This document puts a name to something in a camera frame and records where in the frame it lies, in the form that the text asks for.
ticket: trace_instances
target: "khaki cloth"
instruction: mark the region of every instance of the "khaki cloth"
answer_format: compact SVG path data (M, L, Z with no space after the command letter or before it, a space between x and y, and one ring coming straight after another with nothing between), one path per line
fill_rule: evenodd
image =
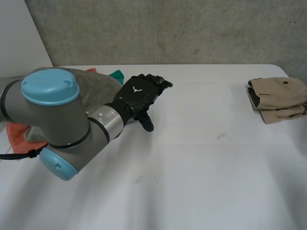
M307 86L295 78L259 78L248 82L256 109L284 109L307 102Z
M279 110L260 110L262 119L266 124L280 122L284 119L297 118L301 116L304 112L305 108L301 104Z

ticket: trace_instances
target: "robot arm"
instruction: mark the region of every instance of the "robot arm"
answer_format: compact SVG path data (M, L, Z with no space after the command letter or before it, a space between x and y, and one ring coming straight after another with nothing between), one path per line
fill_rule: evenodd
M172 84L158 76L132 77L113 102L87 116L73 74L62 69L40 70L0 85L0 121L41 127L48 146L40 159L67 181L116 138L129 119L153 131L147 110L168 87Z

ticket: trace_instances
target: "black band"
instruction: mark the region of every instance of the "black band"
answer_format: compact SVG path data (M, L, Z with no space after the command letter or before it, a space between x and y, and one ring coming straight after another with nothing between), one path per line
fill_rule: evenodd
M83 138L81 138L80 140L74 142L74 143L71 143L71 144L67 144L67 145L53 145L53 144L50 144L48 143L51 147L55 148L55 149L68 149L68 148L71 148L71 147L74 147L76 145L79 145L80 143L82 143L83 141L85 141L88 137L88 135L90 135L90 132L91 132L91 127L89 126L88 127L88 131L87 133L84 135Z
M3 116L5 117L5 119L7 119L9 122L12 122L12 123L14 123L14 121L10 118L10 116L8 115L8 113L6 112L6 109L5 109L5 98L6 98L6 94L10 90L10 88L15 83L17 83L19 81L21 81L21 80L14 80L14 81L10 82L7 86L5 86L4 90L2 91L1 98L0 98L0 110L3 114Z
M34 158L37 157L40 152L46 147L48 144L39 147L38 149L32 149L27 153L13 153L13 154L0 154L1 160L20 160L24 158Z
M106 142L109 143L110 142L110 135L107 132L106 128L99 121L97 121L95 118L92 118L92 117L89 116L87 119L89 119L90 121L93 121L96 125L98 125L101 128L101 130L103 131L103 133L106 136Z

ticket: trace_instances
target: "white table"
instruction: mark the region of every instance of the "white table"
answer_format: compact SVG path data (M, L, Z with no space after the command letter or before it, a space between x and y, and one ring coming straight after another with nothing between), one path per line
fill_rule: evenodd
M279 67L73 68L92 67L174 84L150 109L155 131L128 125L69 182L39 159L2 161L0 229L307 229L305 118L266 125L245 91L250 79L286 77Z

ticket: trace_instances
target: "concrete wall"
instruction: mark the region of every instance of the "concrete wall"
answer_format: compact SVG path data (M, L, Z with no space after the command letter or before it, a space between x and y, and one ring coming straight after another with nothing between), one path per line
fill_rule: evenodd
M54 65L275 64L307 82L306 0L26 0Z

